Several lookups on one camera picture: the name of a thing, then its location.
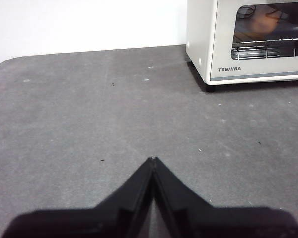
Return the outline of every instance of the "oven rack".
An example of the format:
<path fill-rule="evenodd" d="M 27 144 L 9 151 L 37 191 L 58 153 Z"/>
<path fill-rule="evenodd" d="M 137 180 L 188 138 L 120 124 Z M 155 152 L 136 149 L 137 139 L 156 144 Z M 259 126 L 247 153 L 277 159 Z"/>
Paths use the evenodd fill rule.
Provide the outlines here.
<path fill-rule="evenodd" d="M 298 38 L 233 43 L 231 56 L 234 60 L 295 57 L 298 56 Z"/>

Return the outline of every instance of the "toaster oven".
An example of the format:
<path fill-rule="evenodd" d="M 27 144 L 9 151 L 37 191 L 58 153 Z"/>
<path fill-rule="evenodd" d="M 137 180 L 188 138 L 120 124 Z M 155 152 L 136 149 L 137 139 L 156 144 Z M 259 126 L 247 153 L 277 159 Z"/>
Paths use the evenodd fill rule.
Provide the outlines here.
<path fill-rule="evenodd" d="M 187 19 L 207 85 L 298 80 L 298 0 L 188 0 Z"/>

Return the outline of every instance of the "gray mat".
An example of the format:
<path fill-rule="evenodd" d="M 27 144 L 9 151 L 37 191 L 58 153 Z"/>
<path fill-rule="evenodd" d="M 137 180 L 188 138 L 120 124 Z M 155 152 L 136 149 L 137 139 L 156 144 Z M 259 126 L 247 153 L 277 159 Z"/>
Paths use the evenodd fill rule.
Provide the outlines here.
<path fill-rule="evenodd" d="M 2 63 L 0 236 L 20 213 L 96 205 L 149 156 L 214 206 L 298 220 L 298 81 L 210 94 L 188 61 L 169 46 Z"/>

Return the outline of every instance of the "oven door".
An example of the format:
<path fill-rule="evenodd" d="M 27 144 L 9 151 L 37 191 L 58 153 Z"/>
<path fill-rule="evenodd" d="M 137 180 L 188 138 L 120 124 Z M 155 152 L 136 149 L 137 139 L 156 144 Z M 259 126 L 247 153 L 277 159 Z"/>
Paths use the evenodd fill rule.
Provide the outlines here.
<path fill-rule="evenodd" d="M 298 0 L 218 0 L 210 84 L 298 79 Z"/>

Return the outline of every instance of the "oven foot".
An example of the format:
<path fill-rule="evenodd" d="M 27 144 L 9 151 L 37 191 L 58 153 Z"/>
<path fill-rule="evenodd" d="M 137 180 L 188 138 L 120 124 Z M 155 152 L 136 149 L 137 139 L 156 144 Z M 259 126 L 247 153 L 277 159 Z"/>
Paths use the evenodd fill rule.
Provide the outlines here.
<path fill-rule="evenodd" d="M 205 91 L 207 91 L 208 93 L 213 93 L 215 92 L 215 85 L 205 85 Z"/>

